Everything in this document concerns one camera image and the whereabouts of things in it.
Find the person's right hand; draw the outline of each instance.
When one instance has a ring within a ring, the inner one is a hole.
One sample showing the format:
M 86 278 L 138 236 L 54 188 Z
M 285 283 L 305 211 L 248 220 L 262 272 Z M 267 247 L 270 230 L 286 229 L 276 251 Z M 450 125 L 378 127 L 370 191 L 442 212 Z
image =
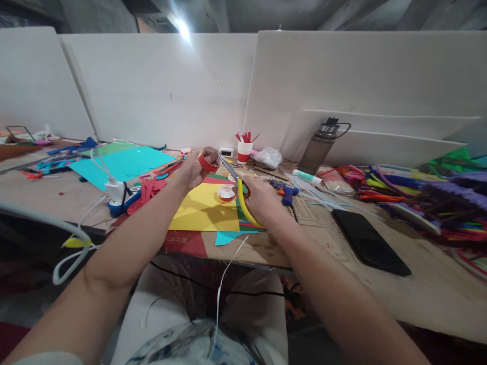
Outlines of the person's right hand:
M 290 217 L 270 184 L 251 176 L 243 176 L 242 180 L 249 189 L 245 204 L 257 222 L 265 227 L 273 218 Z

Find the light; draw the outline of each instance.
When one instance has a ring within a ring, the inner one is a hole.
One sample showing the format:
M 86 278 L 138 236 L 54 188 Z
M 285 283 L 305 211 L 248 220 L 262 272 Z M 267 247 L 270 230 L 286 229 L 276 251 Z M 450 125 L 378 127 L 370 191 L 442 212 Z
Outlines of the light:
M 185 41 L 189 42 L 190 41 L 189 29 L 188 29 L 188 26 L 186 25 L 186 23 L 184 21 L 182 21 L 181 19 L 178 19 L 176 21 L 176 27 L 178 28 L 179 33 L 181 34 L 181 37 L 183 37 L 183 39 Z

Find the scissor blade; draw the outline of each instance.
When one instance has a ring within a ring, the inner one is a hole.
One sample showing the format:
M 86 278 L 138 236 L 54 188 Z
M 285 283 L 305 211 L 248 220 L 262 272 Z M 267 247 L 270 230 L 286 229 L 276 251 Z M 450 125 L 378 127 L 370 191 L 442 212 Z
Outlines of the scissor blade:
M 217 152 L 218 152 L 218 156 L 220 156 L 220 160 L 222 160 L 222 163 L 225 165 L 225 167 L 227 168 L 228 172 L 230 172 L 230 175 L 232 175 L 235 180 L 239 179 L 240 176 L 237 175 L 237 173 L 233 169 L 232 165 L 230 165 L 228 163 L 228 161 L 225 159 L 225 157 L 222 156 L 222 154 L 220 153 L 220 151 L 217 151 Z

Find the person's left hand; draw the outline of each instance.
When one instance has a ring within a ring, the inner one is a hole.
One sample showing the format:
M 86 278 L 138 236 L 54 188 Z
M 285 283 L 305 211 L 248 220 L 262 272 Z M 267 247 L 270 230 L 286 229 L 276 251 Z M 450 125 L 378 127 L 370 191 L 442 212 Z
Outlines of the person's left hand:
M 179 183 L 184 184 L 188 190 L 200 185 L 204 178 L 209 175 L 209 172 L 204 170 L 198 161 L 199 153 L 200 151 L 193 151 L 183 162 L 183 165 L 175 171 Z M 205 157 L 207 161 L 214 163 L 218 159 L 218 154 L 212 153 Z

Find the glue stick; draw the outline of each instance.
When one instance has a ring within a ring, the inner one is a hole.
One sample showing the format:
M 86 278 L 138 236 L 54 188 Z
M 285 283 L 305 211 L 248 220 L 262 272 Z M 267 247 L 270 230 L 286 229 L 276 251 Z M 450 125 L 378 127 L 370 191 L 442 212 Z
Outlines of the glue stick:
M 321 179 L 319 177 L 307 174 L 306 172 L 294 170 L 293 175 L 300 177 L 303 180 L 309 181 L 310 183 L 315 184 L 315 185 L 321 184 Z

